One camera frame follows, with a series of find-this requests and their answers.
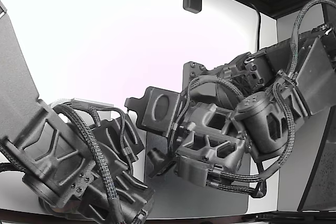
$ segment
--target white wall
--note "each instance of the white wall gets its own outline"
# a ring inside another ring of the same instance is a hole
[[[78,97],[123,107],[148,86],[180,91],[185,62],[211,69],[256,49],[257,15],[233,0],[203,0],[196,15],[183,0],[1,1],[47,103]],[[261,47],[276,42],[276,22],[263,15]],[[40,212],[20,176],[0,175],[0,208]]]

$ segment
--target black cable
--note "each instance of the black cable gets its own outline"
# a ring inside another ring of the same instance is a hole
[[[2,172],[22,172],[12,163],[0,163],[0,173]]]
[[[126,144],[128,145],[128,147],[125,148],[125,145],[124,145],[124,133],[125,133],[125,126],[126,126],[125,113],[121,109],[115,108],[115,107],[96,108],[96,110],[98,110],[98,111],[114,111],[114,112],[117,112],[120,115],[120,118],[121,118],[121,127],[120,127],[120,134],[119,134],[120,135],[120,145],[121,145],[121,149],[123,151],[123,154],[127,159],[128,166],[129,166],[129,172],[133,176],[134,168],[133,168],[132,161],[129,157],[129,155],[133,153],[133,150],[130,147],[130,143],[128,143],[127,140],[126,140]],[[131,134],[133,135],[133,138],[137,139],[135,133],[131,129],[131,125],[128,123],[127,126],[129,127],[129,129],[131,131]]]
[[[101,176],[104,188],[106,190],[110,213],[113,215],[113,221],[115,221],[116,223],[125,223],[121,211],[120,200],[109,170],[109,166],[89,126],[84,122],[84,120],[78,115],[78,113],[74,109],[66,106],[65,104],[59,104],[55,106],[54,110],[57,114],[65,115],[80,132],[83,141],[89,147],[93,155],[93,159],[98,165],[99,175]]]
[[[298,63],[298,50],[299,50],[299,29],[302,23],[302,20],[304,16],[306,15],[307,11],[312,8],[314,5],[317,4],[327,4],[330,5],[333,8],[336,8],[336,2],[332,0],[312,0],[308,2],[302,10],[299,12],[292,31],[291,41],[290,41],[290,47],[292,52],[292,57],[289,63],[289,70],[287,72],[287,75],[289,78],[293,78],[296,66]]]
[[[257,51],[260,50],[260,29],[261,29],[261,14],[260,14],[260,11],[258,10],[258,8],[252,4],[252,3],[249,3],[250,6],[253,7],[254,10],[256,10],[257,14],[258,14],[258,26],[257,26]]]

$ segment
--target braided cable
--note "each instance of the braided cable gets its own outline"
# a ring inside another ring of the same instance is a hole
[[[114,214],[114,216],[118,216],[118,220],[115,221],[116,223],[125,223],[121,212],[120,200],[109,170],[109,166],[89,126],[75,110],[65,104],[59,104],[55,106],[54,110],[57,114],[61,113],[65,115],[77,127],[83,138],[83,141],[89,147],[94,161],[98,165],[98,172],[102,178],[104,189],[106,190],[111,212]]]
[[[302,24],[302,20],[304,16],[306,15],[307,11],[310,8],[312,8],[314,5],[318,5],[318,4],[327,4],[327,5],[332,6],[333,8],[336,8],[336,2],[332,0],[312,0],[308,2],[299,12],[295,20],[294,26],[293,26],[291,42],[290,42],[292,58],[291,58],[291,62],[289,64],[289,69],[287,73],[289,78],[293,78],[295,70],[296,70],[296,66],[298,63],[299,29]]]
[[[10,161],[12,165],[14,165],[18,171],[27,173],[28,170],[24,167],[19,160],[14,158],[2,145],[0,145],[0,152]]]

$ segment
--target dark panel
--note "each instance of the dark panel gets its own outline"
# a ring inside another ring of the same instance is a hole
[[[298,210],[336,210],[336,107],[330,111],[311,176]]]

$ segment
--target black power cord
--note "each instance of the black power cord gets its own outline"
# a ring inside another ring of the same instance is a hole
[[[252,4],[252,3],[249,3],[249,5],[254,9],[256,10],[257,14],[258,14],[258,26],[257,26],[257,51],[260,50],[260,29],[261,29],[261,14],[260,14],[260,11],[258,10],[258,8]]]

